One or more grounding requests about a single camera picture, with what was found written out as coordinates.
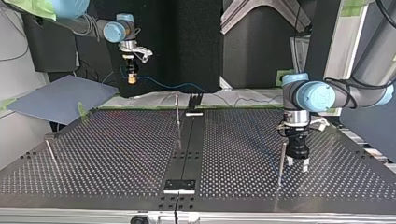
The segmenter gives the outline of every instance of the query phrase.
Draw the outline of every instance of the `black metal plate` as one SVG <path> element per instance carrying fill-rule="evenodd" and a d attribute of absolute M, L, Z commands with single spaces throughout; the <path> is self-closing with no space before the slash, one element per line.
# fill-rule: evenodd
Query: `black metal plate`
<path fill-rule="evenodd" d="M 311 133 L 309 172 L 303 173 L 300 161 L 285 165 L 279 189 L 280 150 L 286 140 L 276 125 L 282 112 L 205 112 L 195 210 L 396 214 L 396 175 L 334 127 Z"/>

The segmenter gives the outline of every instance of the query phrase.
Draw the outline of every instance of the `wire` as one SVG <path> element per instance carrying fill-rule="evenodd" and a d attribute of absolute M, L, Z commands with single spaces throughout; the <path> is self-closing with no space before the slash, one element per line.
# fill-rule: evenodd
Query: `wire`
<path fill-rule="evenodd" d="M 346 98 L 346 103 L 343 105 L 343 107 L 347 107 L 347 105 L 349 104 L 349 101 L 352 100 L 353 102 L 353 109 L 358 108 L 358 102 L 356 101 L 355 97 L 350 93 L 350 86 L 347 85 L 346 81 L 342 81 L 342 80 L 337 80 L 334 78 L 325 78 L 324 82 L 327 84 L 332 84 L 333 86 L 337 87 L 340 91 L 343 91 L 347 98 Z M 345 90 L 343 87 L 335 84 L 334 82 L 338 82 L 338 83 L 342 83 L 346 86 L 347 90 Z"/>
<path fill-rule="evenodd" d="M 392 86 L 393 84 L 396 83 L 396 78 L 395 78 L 393 81 L 391 81 L 391 82 L 390 82 L 389 84 L 387 84 L 387 85 L 382 85 L 382 86 L 371 86 L 371 85 L 367 85 L 367 84 L 364 84 L 364 83 L 362 83 L 362 82 L 359 82 L 359 81 L 358 81 L 356 78 L 354 78 L 353 76 L 351 77 L 351 79 L 352 79 L 354 82 L 356 82 L 356 84 L 355 84 L 355 83 L 346 82 L 345 80 L 339 80 L 339 79 L 331 78 L 331 77 L 326 77 L 324 80 L 330 80 L 330 81 L 333 81 L 333 82 L 339 82 L 339 83 L 343 83 L 343 84 L 345 84 L 345 85 L 348 85 L 349 87 L 355 87 L 355 88 L 364 89 L 364 90 L 381 90 L 381 89 L 385 89 L 385 88 L 387 88 L 387 87 L 389 87 L 389 86 Z"/>
<path fill-rule="evenodd" d="M 132 39 L 135 39 L 137 35 L 142 31 L 142 28 L 136 28 L 134 29 L 134 35 L 132 36 Z"/>
<path fill-rule="evenodd" d="M 195 89 L 197 89 L 197 90 L 199 90 L 199 91 L 207 92 L 206 90 L 202 89 L 201 87 L 199 87 L 199 86 L 197 86 L 196 84 L 191 83 L 191 82 L 183 83 L 183 84 L 176 85 L 176 86 L 168 86 L 168 85 L 162 84 L 161 82 L 155 80 L 155 79 L 152 78 L 152 77 L 138 77 L 137 79 L 138 79 L 138 80 L 139 80 L 139 79 L 147 79 L 147 80 L 150 80 L 151 82 L 154 82 L 154 83 L 157 84 L 158 86 L 161 86 L 161 87 L 164 87 L 164 88 L 170 89 L 170 90 L 179 89 L 179 88 L 186 87 L 186 86 L 192 86 L 192 87 L 194 87 Z"/>
<path fill-rule="evenodd" d="M 79 32 L 73 31 L 73 33 L 75 35 L 84 36 L 84 35 L 89 35 L 91 32 L 94 32 L 97 42 L 100 42 L 100 31 L 99 31 L 99 26 L 96 22 L 96 19 L 93 16 L 88 15 L 87 13 L 82 15 L 82 17 L 85 19 L 85 21 L 88 24 L 87 31 L 85 33 L 79 33 Z"/>
<path fill-rule="evenodd" d="M 104 83 L 106 82 L 106 80 L 107 80 L 108 78 L 110 78 L 111 75 L 113 75 L 113 74 L 114 74 L 114 72 L 111 72 L 110 74 L 108 74 L 108 76 L 105 77 L 105 79 L 103 79 L 102 84 L 104 84 Z"/>
<path fill-rule="evenodd" d="M 88 71 L 87 67 L 90 68 L 90 70 L 95 73 L 96 77 L 94 77 L 91 73 L 88 73 L 88 75 L 90 75 L 90 77 L 92 77 L 94 81 L 99 82 L 99 74 L 96 72 L 96 70 L 93 69 L 92 66 L 90 66 L 87 62 L 83 61 L 82 59 L 80 59 L 80 61 L 82 62 L 82 66 L 85 68 L 85 72 Z"/>
<path fill-rule="evenodd" d="M 215 94 L 215 93 L 212 93 L 212 95 L 214 95 L 214 96 L 218 97 L 219 99 L 221 99 L 222 101 L 224 101 L 224 103 L 225 103 L 227 106 L 229 106 L 230 108 L 233 108 L 233 106 L 230 105 L 230 104 L 227 102 L 226 99 L 222 98 L 221 96 L 219 96 L 219 95 L 217 95 L 217 94 Z"/>
<path fill-rule="evenodd" d="M 382 4 L 381 0 L 375 0 L 376 4 L 378 5 L 379 11 L 381 11 L 382 15 L 384 16 L 385 20 L 390 23 L 396 29 L 396 21 L 389 15 L 387 9 Z"/>
<path fill-rule="evenodd" d="M 297 36 L 297 23 L 298 23 L 298 19 L 300 17 L 300 11 L 301 11 L 301 5 L 299 5 L 298 7 L 298 11 L 297 11 L 297 15 L 296 15 L 296 22 L 294 23 L 294 60 L 296 62 L 296 66 L 297 66 L 297 72 L 301 73 L 301 68 L 300 68 L 300 64 L 298 62 L 298 57 L 297 57 L 297 47 L 296 47 L 296 36 Z"/>
<path fill-rule="evenodd" d="M 357 88 L 363 88 L 363 89 L 367 89 L 367 90 L 380 90 L 380 89 L 384 89 L 384 88 L 387 88 L 387 87 L 389 87 L 389 86 L 392 86 L 393 84 L 395 84 L 395 82 L 396 82 L 396 78 L 393 80 L 393 81 L 391 81 L 389 84 L 387 84 L 387 85 L 382 85 L 382 86 L 372 86 L 372 85 L 367 85 L 367 84 L 364 84 L 364 83 L 362 83 L 362 82 L 360 82 L 360 81 L 358 81 L 356 78 L 354 78 L 354 77 L 351 77 L 352 78 L 352 80 L 354 81 L 354 82 L 356 82 L 356 83 L 358 83 L 359 85 L 361 85 L 361 87 L 357 87 Z"/>
<path fill-rule="evenodd" d="M 256 100 L 256 99 L 245 99 L 245 98 L 242 98 L 242 97 L 241 97 L 241 98 L 238 98 L 238 99 L 236 100 L 236 102 L 235 102 L 235 104 L 233 105 L 233 107 L 236 107 L 236 105 L 238 104 L 238 102 L 241 101 L 241 100 L 243 100 L 243 101 L 254 101 L 254 102 L 256 102 L 256 103 L 268 103 L 268 104 L 270 104 L 270 103 L 273 102 L 276 98 L 281 97 L 281 96 L 283 96 L 283 95 L 278 95 L 278 96 L 272 98 L 272 99 L 269 100 L 269 101 L 266 101 L 266 100 Z"/>
<path fill-rule="evenodd" d="M 17 60 L 19 58 L 22 58 L 23 56 L 25 56 L 27 54 L 27 52 L 29 52 L 29 45 L 26 46 L 26 51 L 23 54 L 21 54 L 19 56 L 16 56 L 16 57 L 13 57 L 13 58 L 9 58 L 9 59 L 0 59 L 0 63 L 14 61 L 14 60 Z"/>
<path fill-rule="evenodd" d="M 162 84 L 161 82 L 155 80 L 155 79 L 152 78 L 152 77 L 138 77 L 137 79 L 148 79 L 148 80 L 154 82 L 155 84 L 157 84 L 157 85 L 159 85 L 159 86 L 161 86 L 161 87 L 164 87 L 164 88 L 166 88 L 166 89 L 170 89 L 170 90 L 178 89 L 178 88 L 185 87 L 185 86 L 193 86 L 194 88 L 196 88 L 196 89 L 199 90 L 199 91 L 202 91 L 202 92 L 204 92 L 204 93 L 208 93 L 208 91 L 206 91 L 206 90 L 202 89 L 201 87 L 197 86 L 196 84 L 190 83 L 190 82 L 188 82 L 188 83 L 183 83 L 183 84 L 180 84 L 180 85 L 177 85 L 177 86 L 167 86 L 167 85 L 164 85 L 164 84 Z M 274 97 L 273 99 L 271 99 L 270 101 L 260 101 L 260 100 L 255 100 L 255 99 L 238 98 L 238 99 L 236 100 L 234 106 L 232 106 L 231 104 L 229 104 L 229 103 L 227 102 L 226 99 L 222 98 L 221 96 L 219 96 L 219 95 L 217 95 L 217 94 L 215 94 L 215 93 L 211 93 L 211 94 L 214 95 L 214 96 L 216 96 L 216 97 L 218 97 L 218 98 L 221 99 L 222 101 L 224 101 L 225 104 L 226 104 L 227 106 L 229 106 L 230 108 L 236 107 L 237 103 L 238 103 L 239 101 L 241 101 L 241 100 L 244 100 L 244 101 L 254 101 L 254 102 L 259 102 L 259 103 L 271 103 L 271 102 L 274 101 L 277 97 L 280 97 L 280 96 L 281 96 L 281 95 L 278 95 L 278 96 Z"/>
<path fill-rule="evenodd" d="M 0 10 L 1 10 L 3 17 L 5 17 L 12 24 L 12 26 L 18 31 L 18 33 L 20 35 L 22 35 L 23 37 L 26 37 L 26 35 L 20 29 L 18 29 L 17 25 L 15 25 L 15 23 L 12 21 L 12 19 L 8 16 L 8 14 L 4 11 L 4 9 L 2 7 L 0 7 Z M 28 44 L 26 44 L 26 50 L 23 54 L 21 54 L 19 56 L 12 57 L 12 58 L 8 58 L 8 59 L 0 59 L 0 63 L 14 61 L 19 58 L 22 58 L 23 56 L 25 56 L 27 54 L 27 52 L 29 52 Z"/>

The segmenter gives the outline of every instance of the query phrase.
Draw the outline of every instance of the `metal frame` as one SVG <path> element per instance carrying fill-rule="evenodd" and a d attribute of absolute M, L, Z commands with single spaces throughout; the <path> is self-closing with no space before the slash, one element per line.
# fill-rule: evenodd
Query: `metal frame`
<path fill-rule="evenodd" d="M 226 35 L 238 22 L 256 7 L 272 7 L 293 27 L 300 4 L 297 0 L 234 0 L 221 17 L 221 32 Z M 302 32 L 311 20 L 300 9 L 296 30 Z"/>
<path fill-rule="evenodd" d="M 175 223 L 173 212 L 115 210 L 0 209 L 0 223 L 130 223 L 134 216 L 147 217 L 150 224 Z M 186 213 L 179 223 L 396 223 L 396 216 L 287 213 Z"/>

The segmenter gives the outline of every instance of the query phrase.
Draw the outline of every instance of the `cable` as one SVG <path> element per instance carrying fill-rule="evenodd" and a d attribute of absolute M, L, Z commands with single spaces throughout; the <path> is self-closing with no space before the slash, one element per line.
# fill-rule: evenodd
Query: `cable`
<path fill-rule="evenodd" d="M 111 72 L 110 74 L 108 74 L 108 76 L 105 77 L 105 79 L 103 79 L 102 84 L 104 84 L 104 83 L 106 82 L 106 80 L 107 80 L 109 77 L 111 77 L 111 75 L 113 75 L 113 74 L 114 74 L 114 72 Z"/>
<path fill-rule="evenodd" d="M 352 100 L 353 107 L 351 107 L 351 108 L 352 109 L 358 108 L 358 102 L 356 101 L 355 97 L 350 93 L 350 86 L 348 86 L 346 81 L 337 80 L 337 79 L 334 79 L 334 78 L 325 78 L 324 82 L 327 83 L 327 84 L 331 84 L 331 85 L 337 87 L 340 91 L 343 91 L 346 94 L 346 102 L 343 105 L 343 107 L 347 107 L 347 105 L 349 104 L 349 101 Z M 334 82 L 338 82 L 338 83 L 342 83 L 342 84 L 346 85 L 347 90 L 345 90 L 343 87 L 335 84 Z"/>
<path fill-rule="evenodd" d="M 294 59 L 296 62 L 296 66 L 297 66 L 297 72 L 301 73 L 301 68 L 300 68 L 300 64 L 298 62 L 298 57 L 297 57 L 297 47 L 296 47 L 296 36 L 297 36 L 297 23 L 298 23 L 298 19 L 300 16 L 300 11 L 301 11 L 301 5 L 299 5 L 298 7 L 298 11 L 297 11 L 297 16 L 296 16 L 296 22 L 294 23 Z"/>
<path fill-rule="evenodd" d="M 85 33 L 79 33 L 79 32 L 73 31 L 73 33 L 75 35 L 85 36 L 85 35 L 90 34 L 92 31 L 94 31 L 94 35 L 96 36 L 97 42 L 100 42 L 100 31 L 99 31 L 99 27 L 96 22 L 96 19 L 93 16 L 88 15 L 87 13 L 82 15 L 82 17 L 85 19 L 85 21 L 88 24 L 87 31 Z"/>
<path fill-rule="evenodd" d="M 159 85 L 161 87 L 164 87 L 164 88 L 170 89 L 170 90 L 179 89 L 179 88 L 186 87 L 186 86 L 193 86 L 195 89 L 207 93 L 206 90 L 202 89 L 201 87 L 199 87 L 196 84 L 191 83 L 191 82 L 183 83 L 183 84 L 176 85 L 176 86 L 168 86 L 168 85 L 162 84 L 161 82 L 155 80 L 152 77 L 138 77 L 137 79 L 138 80 L 139 79 L 147 79 L 147 80 L 150 80 L 151 82 L 154 82 L 155 84 L 157 84 L 157 85 Z"/>
<path fill-rule="evenodd" d="M 281 96 L 283 96 L 283 95 L 278 95 L 278 96 L 272 98 L 270 101 L 266 101 L 266 100 L 262 100 L 262 101 L 261 101 L 261 100 L 256 100 L 256 99 L 245 99 L 245 98 L 241 97 L 241 98 L 238 98 L 238 99 L 236 100 L 236 102 L 235 102 L 235 104 L 233 105 L 233 107 L 236 108 L 236 105 L 237 105 L 238 102 L 241 101 L 241 100 L 243 100 L 243 101 L 254 101 L 254 102 L 256 102 L 256 103 L 268 103 L 268 104 L 270 104 L 270 103 L 273 102 L 276 98 L 281 97 Z"/>
<path fill-rule="evenodd" d="M 8 22 L 10 22 L 12 24 L 12 26 L 18 31 L 18 33 L 20 35 L 22 35 L 23 37 L 26 37 L 26 35 L 20 29 L 18 29 L 17 25 L 15 25 L 15 23 L 9 18 L 8 14 L 4 11 L 4 9 L 2 7 L 0 7 L 0 10 L 2 12 L 2 15 L 8 20 Z M 8 58 L 8 59 L 0 59 L 0 63 L 14 61 L 19 58 L 22 58 L 23 56 L 25 56 L 27 54 L 27 52 L 29 52 L 28 44 L 26 44 L 26 50 L 23 54 L 21 54 L 19 56 L 12 57 L 12 58 Z"/>
<path fill-rule="evenodd" d="M 14 60 L 17 60 L 19 58 L 22 58 L 23 56 L 25 56 L 27 54 L 27 52 L 29 52 L 29 45 L 26 46 L 26 51 L 23 54 L 21 54 L 19 56 L 16 56 L 16 57 L 13 57 L 13 58 L 9 58 L 9 59 L 0 59 L 0 63 L 14 61 Z"/>
<path fill-rule="evenodd" d="M 367 89 L 367 90 L 380 90 L 380 89 L 385 89 L 385 88 L 387 88 L 387 87 L 389 87 L 389 86 L 392 86 L 393 84 L 395 84 L 395 82 L 396 82 L 396 78 L 393 80 L 393 81 L 391 81 L 389 84 L 387 84 L 387 85 L 382 85 L 382 86 L 372 86 L 372 85 L 367 85 L 367 84 L 364 84 L 364 83 L 362 83 L 362 82 L 360 82 L 360 81 L 358 81 L 356 78 L 354 78 L 354 77 L 351 77 L 351 79 L 354 81 L 354 82 L 356 82 L 356 83 L 358 83 L 359 85 L 361 85 L 361 87 L 357 87 L 357 88 L 362 88 L 362 89 Z"/>
<path fill-rule="evenodd" d="M 371 85 L 367 85 L 367 84 L 364 84 L 364 83 L 359 82 L 359 81 L 358 81 L 356 78 L 354 78 L 353 76 L 351 77 L 351 79 L 352 79 L 354 82 L 356 82 L 357 84 L 355 84 L 355 83 L 350 83 L 350 82 L 346 82 L 345 80 L 339 80 L 339 79 L 331 78 L 331 77 L 326 77 L 324 80 L 330 80 L 330 81 L 333 81 L 333 82 L 339 82 L 339 83 L 343 83 L 343 84 L 345 84 L 345 85 L 348 85 L 349 87 L 355 87 L 355 88 L 364 89 L 364 90 L 381 90 L 381 89 L 385 89 L 385 88 L 387 88 L 387 87 L 389 87 L 389 86 L 392 86 L 393 84 L 396 83 L 396 78 L 395 78 L 393 81 L 391 81 L 391 82 L 390 82 L 389 84 L 387 84 L 387 85 L 382 85 L 382 86 L 371 86 Z"/>
<path fill-rule="evenodd" d="M 88 75 L 90 75 L 90 77 L 92 77 L 94 81 L 99 82 L 99 74 L 96 72 L 96 70 L 93 69 L 92 66 L 90 66 L 88 63 L 86 63 L 84 60 L 80 59 L 80 61 L 82 62 L 81 65 L 85 68 L 85 71 L 86 72 L 88 71 L 87 67 L 90 68 L 90 70 L 92 70 L 96 74 L 96 77 L 94 77 L 91 73 L 88 73 Z"/>
<path fill-rule="evenodd" d="M 174 215 L 175 215 L 175 224 L 178 224 L 178 216 L 177 216 L 177 207 L 178 207 L 178 199 L 180 197 L 180 194 L 177 195 L 176 203 L 175 203 L 175 210 L 174 210 Z"/>
<path fill-rule="evenodd" d="M 396 29 L 396 21 L 389 15 L 387 9 L 384 7 L 384 4 L 382 4 L 381 0 L 375 0 L 376 4 L 378 5 L 379 11 L 382 13 L 384 16 L 385 20 L 390 23 L 395 29 Z"/>

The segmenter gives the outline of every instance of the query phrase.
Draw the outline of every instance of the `gray panel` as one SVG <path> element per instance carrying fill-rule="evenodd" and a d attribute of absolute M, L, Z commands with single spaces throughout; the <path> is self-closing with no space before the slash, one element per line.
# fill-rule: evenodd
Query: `gray panel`
<path fill-rule="evenodd" d="M 103 104 L 116 92 L 117 89 L 101 83 L 67 76 L 21 97 L 7 108 L 24 115 L 68 125 L 80 117 L 79 102 L 88 111 Z"/>

